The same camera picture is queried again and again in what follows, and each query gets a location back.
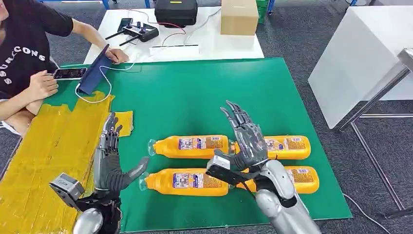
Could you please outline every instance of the plastic bottle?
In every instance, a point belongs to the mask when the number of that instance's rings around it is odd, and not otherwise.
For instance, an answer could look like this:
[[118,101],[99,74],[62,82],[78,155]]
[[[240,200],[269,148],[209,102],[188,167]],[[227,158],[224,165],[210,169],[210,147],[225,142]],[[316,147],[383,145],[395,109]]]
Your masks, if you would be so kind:
[[[269,159],[301,160],[310,156],[310,141],[305,136],[264,136]],[[235,142],[235,153],[240,151]]]
[[[311,153],[311,146],[305,136],[265,136],[270,159],[305,159]],[[170,136],[164,140],[150,140],[149,155],[159,154],[169,158],[210,159],[214,149],[234,155],[240,151],[237,142],[224,135]]]
[[[319,176],[314,168],[308,166],[286,166],[288,175],[294,183],[294,187],[299,194],[315,193],[320,186]],[[245,182],[251,192],[255,193],[257,187],[253,180]],[[245,189],[243,184],[238,184],[237,188]]]
[[[316,170],[307,166],[286,166],[294,187],[299,194],[311,194],[319,188]],[[224,196],[229,191],[227,183],[205,174],[204,168],[164,169],[158,173],[144,173],[139,178],[139,188],[156,190],[166,195],[187,196]],[[253,180],[245,182],[255,193],[257,188]]]
[[224,196],[228,184],[205,174],[204,168],[164,169],[145,173],[139,178],[139,188],[153,189],[162,194],[187,196]]
[[224,135],[170,136],[164,140],[152,139],[148,143],[149,155],[159,154],[169,158],[210,159],[215,149],[233,155],[235,144]]

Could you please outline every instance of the humanoid robot hand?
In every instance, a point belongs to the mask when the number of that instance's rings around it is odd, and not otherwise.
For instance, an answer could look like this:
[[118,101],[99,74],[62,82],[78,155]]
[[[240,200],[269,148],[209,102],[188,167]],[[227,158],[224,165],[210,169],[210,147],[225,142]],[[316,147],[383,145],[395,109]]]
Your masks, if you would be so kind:
[[[255,124],[247,112],[242,110],[239,105],[226,101],[230,106],[234,117],[224,107],[222,112],[228,118],[229,124],[234,129],[240,152],[234,157],[234,163],[239,170],[264,163],[268,160],[267,144],[264,140],[263,133],[259,125]],[[220,150],[215,150],[215,154],[229,158]]]
[[116,128],[117,122],[115,113],[110,113],[103,125],[99,145],[94,153],[94,185],[97,190],[119,192],[145,172],[148,166],[149,157],[144,157],[135,168],[127,173],[122,172],[118,150],[122,125]]

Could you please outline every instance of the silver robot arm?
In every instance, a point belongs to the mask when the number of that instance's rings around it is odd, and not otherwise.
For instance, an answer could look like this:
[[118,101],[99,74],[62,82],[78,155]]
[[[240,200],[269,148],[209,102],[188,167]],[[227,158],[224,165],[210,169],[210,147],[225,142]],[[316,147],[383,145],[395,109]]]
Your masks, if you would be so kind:
[[119,164],[119,131],[115,128],[118,118],[109,114],[100,133],[99,144],[94,152],[94,192],[83,197],[84,188],[74,178],[62,173],[50,187],[69,206],[82,211],[73,234],[118,234],[120,232],[120,191],[127,188],[147,168],[149,158],[143,157],[138,165],[122,172]]
[[271,180],[277,193],[268,189],[259,189],[255,194],[255,200],[277,233],[321,233],[280,162],[276,160],[266,162],[260,170],[260,175]]
[[[298,196],[283,165],[269,160],[267,145],[259,125],[237,104],[226,101],[234,117],[225,113],[234,130],[241,151],[231,157],[220,150],[207,164],[207,174],[231,185],[254,179],[257,185],[256,202],[269,218],[278,234],[321,234],[307,208]],[[249,168],[249,173],[240,171]]]

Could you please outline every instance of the green table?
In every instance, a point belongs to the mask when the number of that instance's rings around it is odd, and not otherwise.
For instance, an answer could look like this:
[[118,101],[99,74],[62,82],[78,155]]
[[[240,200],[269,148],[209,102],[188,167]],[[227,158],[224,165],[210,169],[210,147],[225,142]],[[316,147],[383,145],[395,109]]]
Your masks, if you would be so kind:
[[[350,218],[351,212],[333,174],[311,120],[282,58],[157,62],[135,65],[128,72],[109,71],[113,111],[134,111],[134,131],[120,140],[121,166],[129,170],[147,156],[147,143],[178,135],[222,134],[235,139],[220,111],[225,100],[247,110],[265,136],[304,135],[311,155],[284,165],[317,170],[319,190],[301,195],[314,219]],[[77,81],[61,82],[59,93],[46,100],[69,104],[77,98]],[[107,92],[103,81],[98,90]],[[149,173],[165,168],[205,168],[207,160],[151,157]],[[140,191],[134,182],[121,193],[122,231],[227,227],[268,223],[247,191],[231,190],[223,197],[162,195]]]

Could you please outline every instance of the floor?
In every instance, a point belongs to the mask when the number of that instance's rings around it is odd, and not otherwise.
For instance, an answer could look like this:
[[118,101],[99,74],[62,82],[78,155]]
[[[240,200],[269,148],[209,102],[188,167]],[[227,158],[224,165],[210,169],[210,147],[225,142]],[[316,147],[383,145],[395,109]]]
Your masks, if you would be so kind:
[[[364,211],[382,223],[392,234],[413,233],[413,216],[383,220],[381,214],[397,209],[378,174],[367,158],[351,128],[344,132],[330,130],[325,123],[307,79],[328,41],[345,14],[345,0],[277,0],[276,8],[265,23],[258,26],[257,37],[266,57],[284,57],[308,114],[330,160],[344,193],[351,196]],[[200,6],[220,5],[219,0],[198,0]],[[76,19],[98,27],[105,10],[99,3],[47,3]],[[144,8],[144,1],[119,0],[111,7]],[[57,62],[81,63],[89,44],[73,35],[49,37],[52,56]],[[411,101],[387,101],[372,112],[413,113]],[[357,125],[370,144],[405,206],[413,206],[412,119],[359,120]],[[17,137],[0,129],[0,168],[8,160]],[[325,234],[381,234],[377,225],[367,220],[349,203],[352,219],[318,221]],[[194,231],[173,231],[170,234],[269,234],[269,225]]]

